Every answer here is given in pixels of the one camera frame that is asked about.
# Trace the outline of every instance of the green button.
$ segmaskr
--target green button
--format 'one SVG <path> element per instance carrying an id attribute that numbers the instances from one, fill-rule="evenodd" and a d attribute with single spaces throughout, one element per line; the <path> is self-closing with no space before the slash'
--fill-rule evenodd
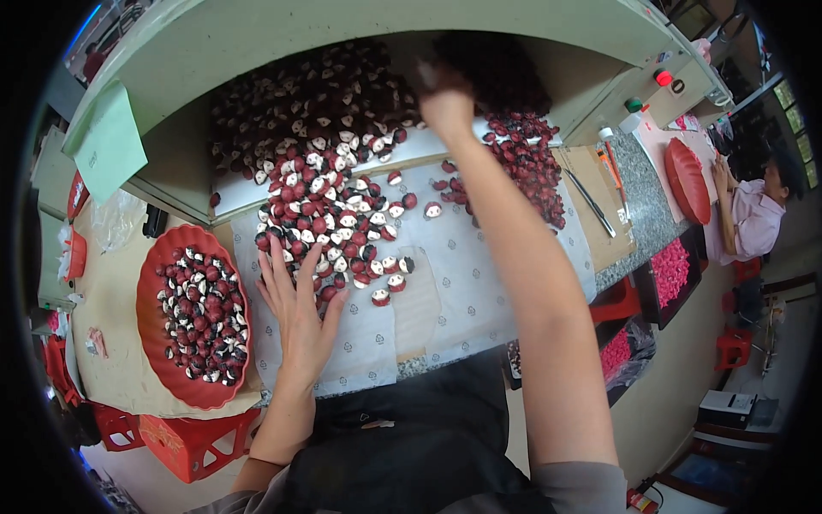
<path id="1" fill-rule="evenodd" d="M 642 100 L 637 97 L 629 98 L 625 101 L 625 108 L 628 109 L 629 113 L 638 112 L 642 109 Z"/>

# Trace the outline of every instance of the fire extinguisher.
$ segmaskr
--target fire extinguisher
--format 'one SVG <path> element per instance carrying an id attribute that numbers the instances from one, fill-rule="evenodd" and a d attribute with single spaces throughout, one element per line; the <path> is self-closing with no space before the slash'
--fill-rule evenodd
<path id="1" fill-rule="evenodd" d="M 659 504 L 644 496 L 636 489 L 628 489 L 628 504 L 642 512 L 642 514 L 655 514 L 659 512 Z"/>

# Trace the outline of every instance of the red plastic stool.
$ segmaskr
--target red plastic stool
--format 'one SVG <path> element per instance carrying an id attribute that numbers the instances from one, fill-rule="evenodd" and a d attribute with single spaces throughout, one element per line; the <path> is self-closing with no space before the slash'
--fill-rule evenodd
<path id="1" fill-rule="evenodd" d="M 137 427 L 137 416 L 99 403 L 92 404 L 91 410 L 95 414 L 97 428 L 107 451 L 126 451 L 145 446 Z M 112 439 L 115 434 L 120 434 L 128 442 L 115 442 Z"/>
<path id="2" fill-rule="evenodd" d="M 640 295 L 630 282 L 630 276 L 605 289 L 589 305 L 594 323 L 623 319 L 642 312 Z"/>
<path id="3" fill-rule="evenodd" d="M 151 452 L 177 478 L 190 484 L 248 453 L 248 429 L 259 415 L 259 409 L 219 419 L 162 419 L 140 414 L 140 435 Z M 225 454 L 214 443 L 234 429 L 237 432 L 233 450 Z M 205 464 L 207 452 L 215 457 L 209 464 Z"/>
<path id="4" fill-rule="evenodd" d="M 725 333 L 717 338 L 717 348 L 722 354 L 719 357 L 719 364 L 714 366 L 713 370 L 739 368 L 748 364 L 752 337 L 753 334 L 747 330 L 726 326 Z"/>
<path id="5" fill-rule="evenodd" d="M 737 276 L 733 281 L 734 285 L 739 285 L 748 279 L 754 278 L 762 269 L 762 262 L 759 257 L 754 257 L 745 262 L 734 261 L 731 264 L 737 272 Z"/>
<path id="6" fill-rule="evenodd" d="M 722 295 L 722 312 L 733 313 L 737 310 L 737 295 L 733 291 L 728 291 Z"/>

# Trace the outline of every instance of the green paper sign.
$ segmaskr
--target green paper sign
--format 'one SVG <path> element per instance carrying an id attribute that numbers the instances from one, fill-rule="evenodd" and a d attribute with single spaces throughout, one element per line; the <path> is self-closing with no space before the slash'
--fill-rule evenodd
<path id="1" fill-rule="evenodd" d="M 91 115 L 81 120 L 87 129 L 73 157 L 89 194 L 102 205 L 148 164 L 148 159 L 134 123 L 128 91 L 120 81 L 106 86 L 90 111 Z"/>

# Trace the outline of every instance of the red fluted plate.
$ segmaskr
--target red fluted plate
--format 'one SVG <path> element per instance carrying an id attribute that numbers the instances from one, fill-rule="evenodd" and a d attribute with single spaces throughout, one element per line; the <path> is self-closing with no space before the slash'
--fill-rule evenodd
<path id="1" fill-rule="evenodd" d="M 678 137 L 665 150 L 665 172 L 674 198 L 688 220 L 700 225 L 711 221 L 711 201 L 702 175 L 702 164 Z"/>
<path id="2" fill-rule="evenodd" d="M 157 373 L 160 382 L 175 398 L 196 409 L 219 409 L 237 395 L 237 390 L 245 381 L 248 364 L 252 361 L 252 327 L 248 325 L 248 358 L 242 365 L 242 376 L 231 387 L 226 387 L 220 382 L 208 383 L 201 378 L 191 380 L 186 377 L 185 368 L 178 368 L 172 359 L 166 359 L 165 349 L 172 341 L 166 335 L 167 318 L 159 308 L 160 302 L 157 300 L 157 293 L 163 289 L 166 279 L 157 276 L 155 270 L 158 265 L 173 264 L 172 250 L 190 245 L 196 245 L 203 253 L 216 255 L 226 266 L 233 269 L 229 252 L 220 246 L 213 234 L 205 232 L 202 227 L 180 225 L 167 230 L 157 238 L 140 269 L 136 301 L 137 330 L 140 332 L 143 351 L 149 359 L 151 369 Z M 242 313 L 250 323 L 252 317 L 248 310 L 248 295 L 242 280 L 238 283 L 245 303 Z"/>

